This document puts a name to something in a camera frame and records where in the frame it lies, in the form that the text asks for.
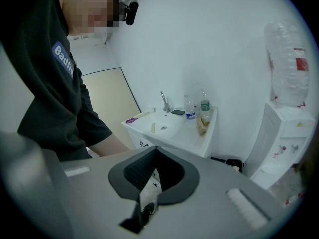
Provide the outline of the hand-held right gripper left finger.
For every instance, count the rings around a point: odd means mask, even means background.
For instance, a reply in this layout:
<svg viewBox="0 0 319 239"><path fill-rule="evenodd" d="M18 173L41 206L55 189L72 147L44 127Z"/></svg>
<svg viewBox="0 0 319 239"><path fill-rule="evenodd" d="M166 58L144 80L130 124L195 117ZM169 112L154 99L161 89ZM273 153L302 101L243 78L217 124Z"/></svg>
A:
<svg viewBox="0 0 319 239"><path fill-rule="evenodd" d="M154 239L156 225L145 225L140 192L150 178L146 170L155 147L95 159L66 161L63 206L76 239Z"/></svg>

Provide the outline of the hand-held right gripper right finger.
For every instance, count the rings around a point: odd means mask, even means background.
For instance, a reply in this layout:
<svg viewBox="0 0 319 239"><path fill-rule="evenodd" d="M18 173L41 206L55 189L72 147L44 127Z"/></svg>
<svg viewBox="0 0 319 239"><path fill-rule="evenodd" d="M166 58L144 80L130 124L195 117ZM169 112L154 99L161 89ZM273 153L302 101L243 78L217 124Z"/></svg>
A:
<svg viewBox="0 0 319 239"><path fill-rule="evenodd" d="M280 229L284 209L247 177L221 162L166 150L198 169L199 185L184 202L159 206L145 239L267 239Z"/></svg>

